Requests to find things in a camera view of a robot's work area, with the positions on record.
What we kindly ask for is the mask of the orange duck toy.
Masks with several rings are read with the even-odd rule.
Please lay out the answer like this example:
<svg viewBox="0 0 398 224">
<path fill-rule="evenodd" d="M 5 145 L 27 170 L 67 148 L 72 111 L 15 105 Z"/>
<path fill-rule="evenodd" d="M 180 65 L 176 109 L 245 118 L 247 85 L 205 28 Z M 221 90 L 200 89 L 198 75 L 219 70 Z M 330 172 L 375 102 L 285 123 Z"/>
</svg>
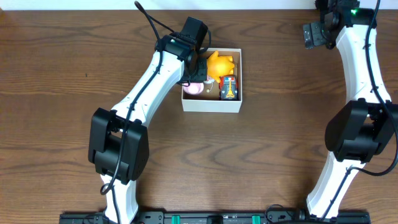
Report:
<svg viewBox="0 0 398 224">
<path fill-rule="evenodd" d="M 232 75 L 235 65 L 231 55 L 220 55 L 214 51 L 206 60 L 207 75 L 217 83 L 221 83 L 221 77 Z"/>
</svg>

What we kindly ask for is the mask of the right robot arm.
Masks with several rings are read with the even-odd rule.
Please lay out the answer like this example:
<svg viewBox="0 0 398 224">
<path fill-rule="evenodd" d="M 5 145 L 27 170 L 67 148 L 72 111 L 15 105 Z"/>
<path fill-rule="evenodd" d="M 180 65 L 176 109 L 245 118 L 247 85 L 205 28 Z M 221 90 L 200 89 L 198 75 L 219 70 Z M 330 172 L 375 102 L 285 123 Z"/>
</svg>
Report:
<svg viewBox="0 0 398 224">
<path fill-rule="evenodd" d="M 380 177 L 397 166 L 394 158 L 384 171 L 364 166 L 397 136 L 397 105 L 384 85 L 376 50 L 379 8 L 361 8 L 357 0 L 316 0 L 320 19 L 303 25 L 306 49 L 324 45 L 338 49 L 343 63 L 346 104 L 328 122 L 328 155 L 314 189 L 306 198 L 309 221 L 360 222 L 363 215 L 345 215 L 340 203 L 357 173 Z"/>
</svg>

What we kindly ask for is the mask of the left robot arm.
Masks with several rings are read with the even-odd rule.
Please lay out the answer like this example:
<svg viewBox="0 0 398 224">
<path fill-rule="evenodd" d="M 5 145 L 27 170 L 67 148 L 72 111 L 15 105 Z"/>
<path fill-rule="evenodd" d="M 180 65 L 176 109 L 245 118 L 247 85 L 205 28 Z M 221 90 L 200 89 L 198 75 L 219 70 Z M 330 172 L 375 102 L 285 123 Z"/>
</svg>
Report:
<svg viewBox="0 0 398 224">
<path fill-rule="evenodd" d="M 138 212 L 136 180 L 149 158 L 147 128 L 167 93 L 176 84 L 206 80 L 202 43 L 211 32 L 188 17 L 180 32 L 159 37 L 149 67 L 133 89 L 111 110 L 98 108 L 91 119 L 88 160 L 104 184 L 105 223 L 131 223 Z"/>
</svg>

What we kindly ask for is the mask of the red toy fire truck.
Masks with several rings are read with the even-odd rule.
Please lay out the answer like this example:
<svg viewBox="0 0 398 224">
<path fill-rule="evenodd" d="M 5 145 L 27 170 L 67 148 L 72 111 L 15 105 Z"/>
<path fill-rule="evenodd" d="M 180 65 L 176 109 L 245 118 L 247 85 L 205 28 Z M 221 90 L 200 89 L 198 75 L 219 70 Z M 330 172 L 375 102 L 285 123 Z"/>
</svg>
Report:
<svg viewBox="0 0 398 224">
<path fill-rule="evenodd" d="M 238 100 L 238 81 L 233 75 L 221 77 L 219 84 L 221 101 L 237 101 Z"/>
</svg>

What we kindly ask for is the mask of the pink pig toy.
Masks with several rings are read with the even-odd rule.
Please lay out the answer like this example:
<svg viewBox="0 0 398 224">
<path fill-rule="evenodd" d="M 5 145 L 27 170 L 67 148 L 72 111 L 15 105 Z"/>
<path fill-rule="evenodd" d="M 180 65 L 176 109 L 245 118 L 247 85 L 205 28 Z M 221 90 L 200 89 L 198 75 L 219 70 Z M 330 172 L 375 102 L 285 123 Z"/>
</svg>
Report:
<svg viewBox="0 0 398 224">
<path fill-rule="evenodd" d="M 204 83 L 191 83 L 182 87 L 183 91 L 189 95 L 199 95 L 204 90 Z"/>
</svg>

